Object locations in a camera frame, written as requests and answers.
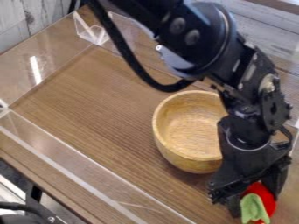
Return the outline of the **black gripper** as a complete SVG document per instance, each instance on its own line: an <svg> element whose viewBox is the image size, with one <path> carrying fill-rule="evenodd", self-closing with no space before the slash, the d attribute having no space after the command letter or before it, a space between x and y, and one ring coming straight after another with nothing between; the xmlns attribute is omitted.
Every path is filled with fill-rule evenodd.
<svg viewBox="0 0 299 224"><path fill-rule="evenodd" d="M291 164L293 134L286 126L278 130L286 136L286 141L274 143L269 138L261 145L250 146L237 139L230 116L218 123L223 160L209 183L210 198L213 203L227 205L234 218L242 215L241 194L251 184L261 181L275 199L283 190Z"/></svg>

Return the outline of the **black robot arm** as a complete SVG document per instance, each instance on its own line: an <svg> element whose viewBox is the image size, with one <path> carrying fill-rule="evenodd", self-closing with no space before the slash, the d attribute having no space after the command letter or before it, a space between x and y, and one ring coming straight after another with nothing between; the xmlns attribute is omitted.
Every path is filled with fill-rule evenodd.
<svg viewBox="0 0 299 224"><path fill-rule="evenodd" d="M290 142L273 136L286 129L293 107L281 88L271 59L238 32L234 17L219 3L187 0L111 0L150 31L169 67L181 81L163 91L186 88L210 78L219 85L227 110L218 123L219 170L210 182L210 197L242 215L241 201L259 182L271 195L282 192L291 163Z"/></svg>

